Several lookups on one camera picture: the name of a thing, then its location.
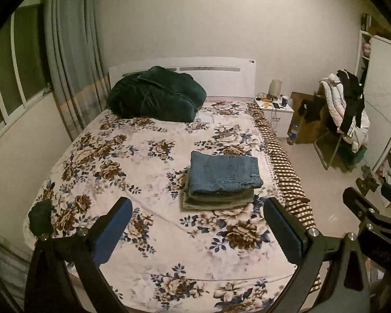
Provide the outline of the olive grey folded pants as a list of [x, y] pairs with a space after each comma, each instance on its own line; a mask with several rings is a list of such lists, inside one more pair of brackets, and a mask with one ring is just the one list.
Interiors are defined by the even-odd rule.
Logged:
[[181, 200], [185, 210], [229, 210], [246, 206], [253, 200], [253, 197], [253, 189], [235, 193], [191, 196], [189, 194], [189, 176], [187, 176]]

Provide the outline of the plastic water bottle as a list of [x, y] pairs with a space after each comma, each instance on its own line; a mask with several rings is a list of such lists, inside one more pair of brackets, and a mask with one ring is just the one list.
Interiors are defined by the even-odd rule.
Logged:
[[287, 143], [289, 145], [293, 145], [297, 139], [298, 126], [298, 124], [294, 124], [288, 133]]

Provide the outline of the small dark cloth item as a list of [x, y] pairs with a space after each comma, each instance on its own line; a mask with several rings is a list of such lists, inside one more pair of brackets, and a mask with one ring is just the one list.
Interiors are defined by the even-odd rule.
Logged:
[[52, 202], [50, 199], [45, 199], [37, 202], [28, 213], [29, 229], [35, 237], [40, 237], [42, 234], [53, 234], [51, 212]]

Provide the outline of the white floral bed blanket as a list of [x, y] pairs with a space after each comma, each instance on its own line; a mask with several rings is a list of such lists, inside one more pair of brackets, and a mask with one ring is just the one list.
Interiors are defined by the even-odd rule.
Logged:
[[133, 216], [110, 260], [102, 267], [108, 284], [126, 306], [145, 312], [255, 312], [269, 307], [233, 298], [221, 302], [207, 287], [196, 295], [187, 285], [168, 293], [153, 277], [174, 275], [182, 265], [195, 282], [236, 280], [233, 252], [206, 254], [220, 212], [191, 211], [181, 197], [191, 152], [246, 155], [240, 146], [245, 103], [206, 103], [191, 123], [150, 118], [122, 119], [104, 111], [77, 137], [54, 165], [36, 201], [50, 199], [56, 237], [90, 227], [128, 197]]

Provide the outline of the white bed headboard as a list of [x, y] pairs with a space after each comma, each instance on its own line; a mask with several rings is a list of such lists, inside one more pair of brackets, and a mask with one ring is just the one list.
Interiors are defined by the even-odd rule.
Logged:
[[234, 57], [170, 57], [127, 62], [108, 69], [111, 86], [123, 77], [161, 66], [186, 73], [209, 97], [252, 98], [256, 91], [256, 61]]

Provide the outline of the brown wooden board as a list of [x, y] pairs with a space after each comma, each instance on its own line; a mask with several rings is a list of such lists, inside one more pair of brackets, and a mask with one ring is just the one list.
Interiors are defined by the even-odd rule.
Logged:
[[326, 132], [325, 121], [328, 116], [326, 98], [323, 95], [313, 95], [292, 92], [294, 115], [290, 129], [297, 126], [295, 144], [314, 143]]

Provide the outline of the wooden folding chair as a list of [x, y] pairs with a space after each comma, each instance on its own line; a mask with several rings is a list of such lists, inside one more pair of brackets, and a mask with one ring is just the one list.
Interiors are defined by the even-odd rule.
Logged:
[[328, 169], [335, 159], [339, 159], [346, 170], [352, 171], [362, 161], [367, 144], [362, 146], [357, 153], [353, 153], [351, 145], [346, 143], [342, 135], [336, 131], [336, 126], [329, 113], [325, 125], [326, 132], [314, 142], [314, 147], [319, 154], [323, 167]]

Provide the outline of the grey green window curtain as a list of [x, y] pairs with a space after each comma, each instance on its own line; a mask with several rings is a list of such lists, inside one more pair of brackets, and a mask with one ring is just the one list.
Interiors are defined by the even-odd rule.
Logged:
[[45, 0], [51, 85], [71, 139], [106, 107], [110, 90], [97, 30], [97, 0]]

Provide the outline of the brown checkered bed sheet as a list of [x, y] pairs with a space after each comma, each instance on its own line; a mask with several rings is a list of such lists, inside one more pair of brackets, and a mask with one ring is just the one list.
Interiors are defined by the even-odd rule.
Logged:
[[264, 184], [243, 208], [230, 214], [217, 213], [216, 221], [223, 220], [226, 227], [219, 228], [217, 224], [211, 226], [211, 244], [205, 249], [209, 256], [233, 252], [237, 256], [234, 265], [236, 280], [195, 282], [184, 275], [184, 268], [179, 264], [174, 267], [174, 275], [153, 277], [153, 281], [168, 293], [176, 292], [181, 285], [187, 285], [193, 295], [211, 287], [215, 291], [214, 297], [221, 302], [239, 298], [253, 304], [261, 300], [268, 305], [280, 295], [297, 267], [283, 254], [275, 233], [264, 217], [267, 212], [263, 207], [265, 200], [275, 197], [305, 228], [316, 226], [300, 177], [269, 121], [253, 103], [243, 104], [242, 109], [246, 124], [241, 132], [240, 146], [244, 153], [258, 159]]

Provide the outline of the white bedside table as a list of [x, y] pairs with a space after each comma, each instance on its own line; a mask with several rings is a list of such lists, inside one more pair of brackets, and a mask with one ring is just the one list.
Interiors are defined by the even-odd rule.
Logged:
[[269, 122], [276, 136], [280, 139], [286, 138], [295, 111], [289, 105], [283, 107], [281, 100], [275, 103], [267, 103], [257, 97], [255, 103], [262, 110], [265, 119]]

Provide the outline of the window with white frame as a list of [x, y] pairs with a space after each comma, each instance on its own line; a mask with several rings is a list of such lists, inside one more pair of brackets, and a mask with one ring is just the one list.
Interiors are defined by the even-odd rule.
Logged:
[[0, 139], [50, 92], [44, 0], [24, 0], [0, 29]]

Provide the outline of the blue denim jeans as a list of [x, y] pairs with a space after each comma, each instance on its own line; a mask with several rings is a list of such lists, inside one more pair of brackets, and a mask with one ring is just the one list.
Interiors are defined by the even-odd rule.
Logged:
[[230, 194], [262, 186], [256, 157], [191, 152], [188, 172], [190, 195]]

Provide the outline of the dark green folded duvet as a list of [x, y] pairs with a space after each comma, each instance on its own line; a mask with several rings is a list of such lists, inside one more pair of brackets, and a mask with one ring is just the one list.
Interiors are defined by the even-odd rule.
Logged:
[[165, 122], [193, 122], [207, 97], [205, 89], [186, 73], [154, 66], [124, 76], [108, 94], [108, 108], [132, 119], [151, 117]]

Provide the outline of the black garment on chair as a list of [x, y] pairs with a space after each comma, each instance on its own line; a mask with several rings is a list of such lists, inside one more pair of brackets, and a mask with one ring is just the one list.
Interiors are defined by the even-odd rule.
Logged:
[[356, 75], [346, 70], [338, 70], [336, 75], [343, 85], [343, 97], [346, 102], [340, 129], [348, 136], [351, 136], [355, 127], [361, 127], [362, 112], [364, 110], [364, 87], [359, 83]]

